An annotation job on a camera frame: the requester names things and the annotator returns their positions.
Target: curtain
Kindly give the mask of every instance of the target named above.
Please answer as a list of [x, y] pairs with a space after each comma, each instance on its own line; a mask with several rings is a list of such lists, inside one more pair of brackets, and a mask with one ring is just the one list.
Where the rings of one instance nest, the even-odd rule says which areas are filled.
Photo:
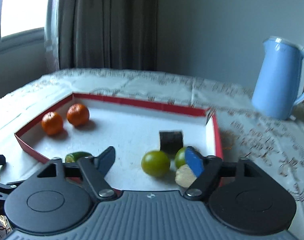
[[156, 70], [157, 0], [49, 0], [48, 71]]

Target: table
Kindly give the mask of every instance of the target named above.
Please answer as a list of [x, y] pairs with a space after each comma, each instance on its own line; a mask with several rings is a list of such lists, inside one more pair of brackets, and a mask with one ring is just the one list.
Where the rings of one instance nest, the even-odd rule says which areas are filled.
[[[294, 110], [296, 120], [274, 120], [252, 107], [252, 90], [235, 84], [111, 69], [67, 69], [42, 76], [0, 100], [0, 154], [7, 159], [0, 182], [26, 179], [41, 167], [22, 151], [13, 133], [72, 91], [215, 109], [225, 160], [247, 156], [287, 189], [297, 202], [290, 231], [304, 239], [304, 105]], [[9, 230], [1, 216], [0, 237]]]

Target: window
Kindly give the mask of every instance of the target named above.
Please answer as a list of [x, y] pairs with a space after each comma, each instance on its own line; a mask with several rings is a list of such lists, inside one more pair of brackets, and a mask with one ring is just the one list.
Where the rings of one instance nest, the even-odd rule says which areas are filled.
[[0, 50], [43, 39], [48, 0], [0, 0]]

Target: window frame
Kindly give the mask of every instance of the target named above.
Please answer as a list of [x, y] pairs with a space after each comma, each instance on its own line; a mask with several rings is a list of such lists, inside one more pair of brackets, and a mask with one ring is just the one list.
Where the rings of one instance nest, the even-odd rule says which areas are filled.
[[14, 47], [27, 45], [34, 42], [44, 41], [44, 27], [26, 30], [19, 33], [14, 33], [1, 37], [1, 11], [2, 11], [2, 2], [0, 0], [0, 52], [8, 50]]

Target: gray ribbed surface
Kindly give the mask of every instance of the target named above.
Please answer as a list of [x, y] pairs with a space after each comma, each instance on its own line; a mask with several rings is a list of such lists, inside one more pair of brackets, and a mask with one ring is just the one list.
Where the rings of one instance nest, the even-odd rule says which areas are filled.
[[202, 202], [184, 199], [177, 191], [124, 192], [102, 202], [78, 228], [55, 236], [28, 236], [13, 232], [8, 240], [294, 240], [289, 232], [272, 236], [237, 233], [208, 213]]

